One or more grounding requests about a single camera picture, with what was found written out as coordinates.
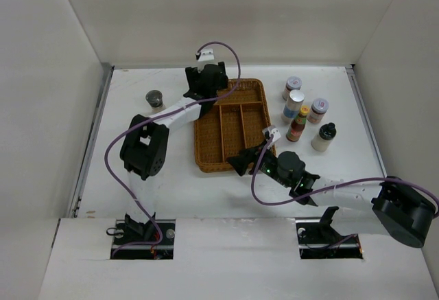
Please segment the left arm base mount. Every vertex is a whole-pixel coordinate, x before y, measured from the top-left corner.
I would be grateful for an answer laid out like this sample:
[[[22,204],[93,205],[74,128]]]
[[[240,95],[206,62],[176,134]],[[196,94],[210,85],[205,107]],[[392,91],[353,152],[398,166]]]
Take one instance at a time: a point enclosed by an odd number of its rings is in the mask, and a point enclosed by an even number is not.
[[[157,220],[156,223],[162,234],[150,221],[136,222],[128,214],[123,220],[116,220],[115,226],[106,230],[106,235],[112,237],[110,259],[173,259],[176,221]]]

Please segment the black-top salt grinder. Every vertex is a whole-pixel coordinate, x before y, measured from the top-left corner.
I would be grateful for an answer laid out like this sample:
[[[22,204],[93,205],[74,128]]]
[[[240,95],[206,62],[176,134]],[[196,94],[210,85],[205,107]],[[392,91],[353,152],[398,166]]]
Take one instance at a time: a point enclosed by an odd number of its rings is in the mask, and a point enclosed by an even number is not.
[[[163,94],[159,90],[151,90],[148,91],[145,95],[145,100],[150,105],[152,109],[152,113],[159,113],[166,109],[166,106],[163,102]]]

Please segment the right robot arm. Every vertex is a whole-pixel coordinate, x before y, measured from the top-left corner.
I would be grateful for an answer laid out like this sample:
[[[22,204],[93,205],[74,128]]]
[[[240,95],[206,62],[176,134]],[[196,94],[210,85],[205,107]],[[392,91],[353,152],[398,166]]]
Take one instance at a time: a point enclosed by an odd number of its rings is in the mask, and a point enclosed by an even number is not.
[[[317,223],[326,242],[350,234],[388,235],[409,247],[423,247],[438,202],[396,177],[339,183],[306,171],[295,152],[275,156],[263,145],[244,149],[228,163],[243,176],[261,172],[289,189],[292,201],[325,209]]]

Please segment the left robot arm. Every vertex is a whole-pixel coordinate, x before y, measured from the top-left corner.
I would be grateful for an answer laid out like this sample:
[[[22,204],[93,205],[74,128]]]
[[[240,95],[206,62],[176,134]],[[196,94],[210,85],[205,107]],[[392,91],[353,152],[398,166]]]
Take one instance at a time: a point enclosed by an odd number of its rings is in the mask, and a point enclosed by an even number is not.
[[[147,244],[154,236],[149,217],[155,214],[155,186],[147,183],[164,166],[170,134],[206,115],[217,101],[217,92],[228,88],[224,62],[206,64],[201,71],[187,67],[185,74],[189,90],[176,104],[161,112],[166,117],[127,134],[120,150],[119,156],[128,173],[128,187],[146,209],[142,211],[132,203],[124,218],[130,226],[130,235],[139,244]]]

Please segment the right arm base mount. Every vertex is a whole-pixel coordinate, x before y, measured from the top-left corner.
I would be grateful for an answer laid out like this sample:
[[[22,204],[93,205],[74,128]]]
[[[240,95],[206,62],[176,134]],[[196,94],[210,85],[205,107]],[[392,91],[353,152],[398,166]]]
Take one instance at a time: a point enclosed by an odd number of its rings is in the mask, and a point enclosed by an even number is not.
[[[296,234],[301,259],[363,259],[359,237],[340,235],[332,226],[338,207],[329,207],[321,218],[298,219]]]

